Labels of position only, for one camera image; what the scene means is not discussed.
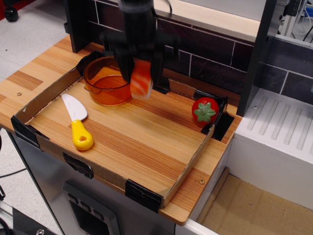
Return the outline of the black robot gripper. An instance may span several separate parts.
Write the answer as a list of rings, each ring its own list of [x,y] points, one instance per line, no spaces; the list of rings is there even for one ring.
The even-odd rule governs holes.
[[[123,11],[123,31],[102,33],[104,50],[114,54],[125,81],[130,82],[134,57],[151,61],[153,88],[159,86],[164,60],[179,57],[179,38],[157,30],[157,15],[153,8]]]

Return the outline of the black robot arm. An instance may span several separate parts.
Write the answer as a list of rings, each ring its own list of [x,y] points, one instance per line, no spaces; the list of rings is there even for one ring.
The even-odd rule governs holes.
[[[152,0],[120,0],[123,32],[104,33],[104,51],[118,62],[123,78],[130,82],[134,58],[151,62],[150,75],[154,89],[160,88],[160,78],[167,60],[179,58],[179,37],[157,29],[157,14]]]

